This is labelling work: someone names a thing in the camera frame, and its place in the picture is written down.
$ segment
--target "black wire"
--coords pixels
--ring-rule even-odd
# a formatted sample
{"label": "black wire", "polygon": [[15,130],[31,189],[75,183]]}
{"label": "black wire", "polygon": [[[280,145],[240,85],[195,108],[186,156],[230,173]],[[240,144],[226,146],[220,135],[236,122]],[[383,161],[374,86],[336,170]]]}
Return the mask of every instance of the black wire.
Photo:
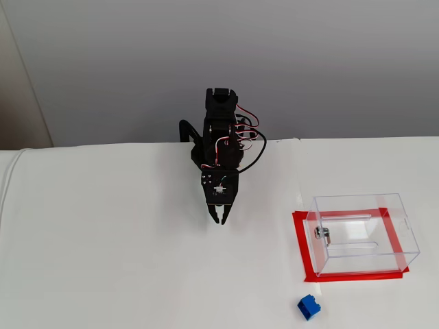
{"label": "black wire", "polygon": [[240,171],[236,171],[234,173],[231,173],[230,175],[226,175],[226,177],[223,178],[223,179],[234,177],[234,176],[239,175],[239,174],[243,173],[244,171],[250,169],[256,162],[258,162],[259,158],[262,156],[262,153],[264,152],[265,147],[267,146],[267,138],[262,133],[260,133],[258,130],[254,129],[254,128],[252,128],[252,130],[254,130],[256,133],[258,133],[262,137],[262,139],[263,139],[262,150],[259,152],[259,154],[256,157],[256,159],[254,159],[253,162],[250,163],[246,168],[244,168],[244,169],[242,169]]}
{"label": "black wire", "polygon": [[250,123],[250,125],[253,125],[252,121],[248,117],[246,117],[245,115],[236,114],[236,117],[237,118],[244,118],[245,120],[247,120]]}
{"label": "black wire", "polygon": [[[250,125],[253,125],[253,123],[252,123],[252,121],[248,118],[248,117],[246,117],[245,115],[242,115],[242,114],[236,114],[236,117],[237,118],[244,118],[244,119],[246,119],[248,122],[249,122],[249,124]],[[248,131],[248,138],[254,138],[254,137],[256,137],[257,136],[257,133],[256,132],[251,132],[250,130]]]}
{"label": "black wire", "polygon": [[239,106],[238,104],[236,104],[236,106],[243,112],[250,114],[252,117],[254,117],[256,119],[256,121],[258,122],[257,125],[259,125],[259,119],[256,115],[254,115],[253,113],[251,113],[250,111],[247,111],[245,108],[242,108],[241,106]]}
{"label": "black wire", "polygon": [[[244,138],[243,139],[243,141],[244,140],[250,140],[251,138],[256,138],[257,136],[258,136],[258,133],[257,132],[253,132],[252,130],[249,130],[249,129],[247,129],[247,130],[237,130],[236,132],[239,132],[239,137],[241,137],[241,138]],[[241,133],[242,132],[244,132],[244,133],[248,133],[248,137],[245,137],[244,135],[243,136],[241,136]]]}

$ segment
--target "red wire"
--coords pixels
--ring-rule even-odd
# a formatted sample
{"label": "red wire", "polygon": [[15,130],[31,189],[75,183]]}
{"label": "red wire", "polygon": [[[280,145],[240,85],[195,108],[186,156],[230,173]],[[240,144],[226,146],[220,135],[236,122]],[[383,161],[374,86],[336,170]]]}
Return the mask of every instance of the red wire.
{"label": "red wire", "polygon": [[245,134],[246,132],[253,132],[254,134],[256,134],[256,136],[254,136],[254,137],[241,137],[241,138],[238,138],[238,141],[243,141],[243,140],[246,140],[246,139],[248,139],[248,140],[255,140],[259,136],[259,134],[254,132],[253,130],[243,130],[241,132],[236,132],[236,133],[237,134]]}
{"label": "red wire", "polygon": [[254,117],[256,119],[256,121],[257,121],[257,124],[256,125],[246,125],[245,123],[240,123],[240,124],[235,125],[235,127],[243,127],[243,126],[244,127],[248,127],[248,128],[258,128],[259,127],[259,119],[258,119],[258,117],[256,115],[254,115],[253,113],[248,112],[247,110],[243,109],[238,104],[236,104],[236,107],[239,108],[241,111],[244,111],[245,113],[247,113],[247,114],[251,115],[252,117]]}
{"label": "red wire", "polygon": [[242,141],[255,141],[255,140],[256,140],[256,138],[240,138],[237,141],[242,142]]}
{"label": "red wire", "polygon": [[215,153],[216,153],[216,158],[215,158],[215,165],[218,165],[218,142],[222,141],[224,139],[228,139],[228,136],[226,137],[221,137],[219,139],[217,139],[216,143],[215,143]]}

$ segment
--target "gray wall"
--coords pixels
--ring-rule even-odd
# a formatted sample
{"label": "gray wall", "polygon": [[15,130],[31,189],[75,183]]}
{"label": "gray wall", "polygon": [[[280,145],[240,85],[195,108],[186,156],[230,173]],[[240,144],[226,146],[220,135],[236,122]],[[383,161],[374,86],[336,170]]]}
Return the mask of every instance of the gray wall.
{"label": "gray wall", "polygon": [[56,146],[178,140],[208,87],[268,138],[439,135],[436,0],[3,0]]}
{"label": "gray wall", "polygon": [[0,149],[51,145],[31,82],[0,4]]}

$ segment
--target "white wire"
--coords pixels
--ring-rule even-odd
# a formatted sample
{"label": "white wire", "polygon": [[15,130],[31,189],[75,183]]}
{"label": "white wire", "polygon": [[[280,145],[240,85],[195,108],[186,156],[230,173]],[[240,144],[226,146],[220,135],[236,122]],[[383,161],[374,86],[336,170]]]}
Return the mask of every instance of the white wire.
{"label": "white wire", "polygon": [[215,166],[218,165],[218,142],[225,139],[228,139],[228,136],[218,138],[215,143]]}
{"label": "white wire", "polygon": [[253,130],[242,130],[242,131],[240,131],[240,132],[235,132],[236,134],[245,134],[246,132],[252,132],[253,134],[256,134],[256,136],[255,137],[245,137],[245,139],[249,139],[249,138],[251,138],[251,139],[256,139],[256,138],[258,138],[258,136],[259,136],[259,134],[257,134],[255,131],[253,131]]}
{"label": "white wire", "polygon": [[253,118],[256,119],[256,122],[257,122],[256,125],[246,125],[246,124],[244,124],[244,123],[242,123],[242,125],[245,125],[245,126],[247,126],[247,127],[249,127],[249,128],[258,128],[258,127],[259,127],[259,119],[258,119],[253,113],[251,113],[250,111],[247,111],[245,108],[242,108],[242,107],[239,106],[238,104],[236,104],[236,107],[239,108],[242,112],[245,112],[245,113],[251,115]]}
{"label": "white wire", "polygon": [[251,139],[246,139],[245,141],[250,141],[250,146],[247,147],[246,149],[241,149],[242,151],[247,151],[248,149],[250,149],[253,145],[253,141]]}
{"label": "white wire", "polygon": [[21,149],[20,151],[18,151],[16,155],[12,158],[12,160],[8,163],[5,173],[3,174],[3,179],[1,180],[1,188],[0,188],[0,225],[1,225],[1,218],[3,216],[3,208],[5,206],[6,195],[8,193],[9,184],[11,183],[12,172],[14,171],[15,165],[19,161],[21,154],[23,154],[27,150],[28,149]]}

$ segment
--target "cable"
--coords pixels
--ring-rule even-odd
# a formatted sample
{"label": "cable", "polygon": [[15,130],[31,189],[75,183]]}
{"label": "cable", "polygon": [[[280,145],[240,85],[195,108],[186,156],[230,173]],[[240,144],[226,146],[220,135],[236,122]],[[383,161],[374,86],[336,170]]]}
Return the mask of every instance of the cable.
{"label": "cable", "polygon": [[251,130],[243,130],[243,131],[241,131],[241,132],[236,132],[236,133],[237,133],[237,134],[245,134],[246,132],[248,132],[248,133],[253,133],[254,136],[253,136],[253,137],[251,137],[251,136],[249,136],[249,137],[239,137],[237,140],[238,140],[238,141],[255,140],[255,139],[258,138],[258,136],[259,136],[256,132],[252,132]]}
{"label": "cable", "polygon": [[219,185],[222,186],[222,181],[224,178],[226,178],[227,176],[224,176],[220,181],[219,181]]}
{"label": "cable", "polygon": [[242,114],[235,114],[235,116],[238,117],[238,118],[243,118],[243,119],[247,120],[247,121],[249,122],[250,125],[253,125],[252,121],[251,121],[248,117],[246,117],[245,115],[242,115]]}
{"label": "cable", "polygon": [[238,128],[238,127],[257,128],[257,126],[247,125],[245,123],[238,123],[237,125],[235,125],[235,127],[236,128]]}
{"label": "cable", "polygon": [[[0,225],[1,225],[1,218],[3,216],[3,208],[5,206],[6,195],[8,193],[9,184],[11,183],[12,173],[14,172],[15,165],[19,161],[19,158],[27,150],[28,149],[21,149],[20,151],[18,151],[16,153],[15,157],[13,157],[12,160],[7,165],[5,173],[3,174],[3,179],[1,181],[1,189],[0,189],[0,195],[1,195],[1,197],[0,197]],[[9,174],[8,181],[6,182],[9,168],[10,168],[10,174]]]}
{"label": "cable", "polygon": [[256,129],[252,129],[254,130],[256,133],[258,133],[259,135],[261,135],[262,139],[263,139],[263,146],[262,146],[262,150],[259,152],[258,156],[256,157],[256,159],[253,160],[252,163],[250,163],[247,167],[245,167],[244,169],[240,170],[240,171],[236,171],[234,173],[231,173],[230,175],[226,175],[226,177],[230,178],[230,177],[234,177],[236,175],[240,175],[242,174],[244,171],[249,170],[251,167],[254,166],[254,164],[256,162],[258,162],[258,160],[260,159],[260,157],[262,156],[262,153],[265,151],[265,148],[267,147],[267,138],[258,130]]}
{"label": "cable", "polygon": [[247,147],[246,149],[244,149],[244,148],[241,149],[242,151],[247,151],[248,149],[250,149],[253,146],[253,141],[251,139],[246,139],[246,141],[250,141],[250,146]]}
{"label": "cable", "polygon": [[241,123],[241,125],[245,125],[249,128],[258,128],[259,127],[259,119],[256,115],[254,115],[253,113],[243,109],[241,106],[239,106],[238,104],[236,104],[236,107],[239,108],[241,111],[244,111],[245,113],[251,115],[252,117],[254,117],[256,119],[257,124],[256,125],[246,125],[245,123]]}
{"label": "cable", "polygon": [[218,165],[218,142],[219,142],[219,141],[222,141],[222,140],[224,140],[224,139],[228,139],[228,136],[226,136],[226,137],[220,137],[219,139],[217,139],[217,141],[216,141],[216,143],[215,143],[215,154],[216,154],[216,156],[215,156],[215,166]]}

